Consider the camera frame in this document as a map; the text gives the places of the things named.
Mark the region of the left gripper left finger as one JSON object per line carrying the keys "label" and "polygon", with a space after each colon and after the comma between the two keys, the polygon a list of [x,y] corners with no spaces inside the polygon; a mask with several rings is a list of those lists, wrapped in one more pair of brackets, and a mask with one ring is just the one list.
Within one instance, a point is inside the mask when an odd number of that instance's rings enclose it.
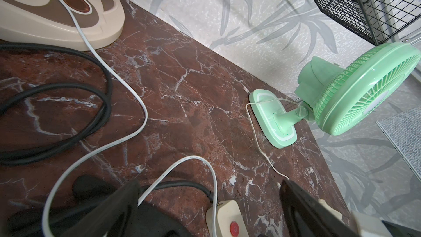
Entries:
{"label": "left gripper left finger", "polygon": [[136,235],[140,185],[130,181],[68,229],[64,237],[133,237]]}

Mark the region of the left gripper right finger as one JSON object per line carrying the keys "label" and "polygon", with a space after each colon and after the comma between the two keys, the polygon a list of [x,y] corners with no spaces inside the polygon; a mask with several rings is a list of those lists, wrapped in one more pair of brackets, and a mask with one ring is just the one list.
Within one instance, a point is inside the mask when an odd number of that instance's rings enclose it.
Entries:
{"label": "left gripper right finger", "polygon": [[282,181],[280,200],[291,237],[358,236],[292,180]]}

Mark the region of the black work glove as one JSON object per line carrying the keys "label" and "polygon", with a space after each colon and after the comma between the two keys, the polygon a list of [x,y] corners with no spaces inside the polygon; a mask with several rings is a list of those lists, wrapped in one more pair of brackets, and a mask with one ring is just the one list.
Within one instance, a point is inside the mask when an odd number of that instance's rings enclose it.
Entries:
{"label": "black work glove", "polygon": [[59,207],[49,216],[55,237],[190,237],[177,220],[137,199],[148,185],[132,180],[120,188],[90,175],[73,184],[79,204]]}

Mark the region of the beige red power strip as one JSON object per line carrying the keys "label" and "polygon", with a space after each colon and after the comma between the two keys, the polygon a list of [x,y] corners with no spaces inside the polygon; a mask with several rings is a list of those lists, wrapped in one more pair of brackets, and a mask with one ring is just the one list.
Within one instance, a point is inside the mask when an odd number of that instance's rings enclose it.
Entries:
{"label": "beige red power strip", "polygon": [[239,205],[235,200],[218,203],[216,230],[217,237],[249,237]]}

